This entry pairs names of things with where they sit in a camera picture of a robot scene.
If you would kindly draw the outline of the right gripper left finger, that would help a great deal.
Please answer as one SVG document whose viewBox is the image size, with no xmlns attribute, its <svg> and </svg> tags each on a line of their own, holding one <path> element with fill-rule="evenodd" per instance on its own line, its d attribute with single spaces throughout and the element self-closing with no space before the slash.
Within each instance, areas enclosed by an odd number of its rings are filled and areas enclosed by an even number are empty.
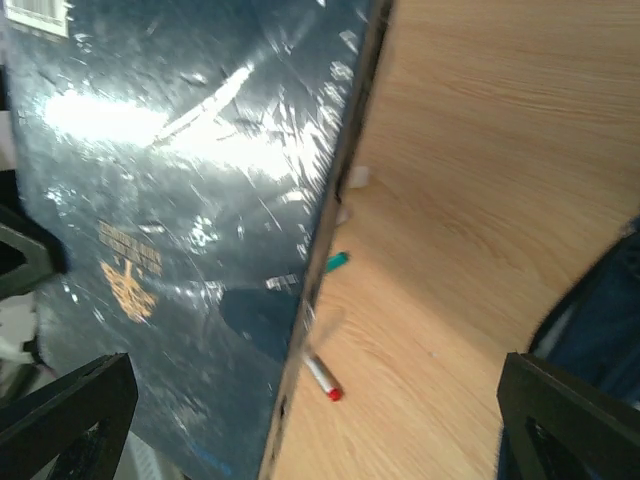
<svg viewBox="0 0 640 480">
<path fill-rule="evenodd" d="M 138 389 L 129 355 L 99 357 L 1 408 L 1 477 L 111 479 Z"/>
</svg>

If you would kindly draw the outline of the dark blue notebook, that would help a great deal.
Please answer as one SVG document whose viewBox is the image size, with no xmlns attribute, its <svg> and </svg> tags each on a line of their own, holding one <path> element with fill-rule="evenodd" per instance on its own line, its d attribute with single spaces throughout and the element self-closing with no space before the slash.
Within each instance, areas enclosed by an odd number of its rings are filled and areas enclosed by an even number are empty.
<svg viewBox="0 0 640 480">
<path fill-rule="evenodd" d="M 133 432 L 267 479 L 388 1 L 7 1 L 21 199 L 65 246 L 35 296 L 64 373 L 130 356 Z"/>
</svg>

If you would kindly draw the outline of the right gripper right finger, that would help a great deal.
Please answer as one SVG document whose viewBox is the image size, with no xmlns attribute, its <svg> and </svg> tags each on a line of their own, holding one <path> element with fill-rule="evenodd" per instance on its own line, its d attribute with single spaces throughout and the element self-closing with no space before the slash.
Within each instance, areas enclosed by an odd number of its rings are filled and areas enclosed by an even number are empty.
<svg viewBox="0 0 640 480">
<path fill-rule="evenodd" d="M 530 355 L 506 356 L 497 399 L 522 479 L 637 479 L 639 411 Z"/>
</svg>

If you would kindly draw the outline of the navy blue backpack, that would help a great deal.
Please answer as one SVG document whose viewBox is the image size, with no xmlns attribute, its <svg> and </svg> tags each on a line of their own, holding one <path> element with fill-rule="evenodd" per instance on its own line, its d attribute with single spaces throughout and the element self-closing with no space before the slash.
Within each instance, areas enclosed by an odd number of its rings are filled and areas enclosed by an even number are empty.
<svg viewBox="0 0 640 480">
<path fill-rule="evenodd" d="M 530 354 L 639 411 L 639 222 L 632 220 L 535 332 Z M 497 478 L 522 479 L 504 424 Z"/>
</svg>

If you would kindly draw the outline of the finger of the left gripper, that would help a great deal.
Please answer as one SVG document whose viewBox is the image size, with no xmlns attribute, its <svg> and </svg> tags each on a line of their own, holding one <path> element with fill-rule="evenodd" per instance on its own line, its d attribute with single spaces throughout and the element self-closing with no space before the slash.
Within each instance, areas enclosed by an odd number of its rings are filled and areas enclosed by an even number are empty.
<svg viewBox="0 0 640 480">
<path fill-rule="evenodd" d="M 1 299 L 24 295 L 65 272 L 60 240 L 30 218 L 1 207 Z"/>
</svg>

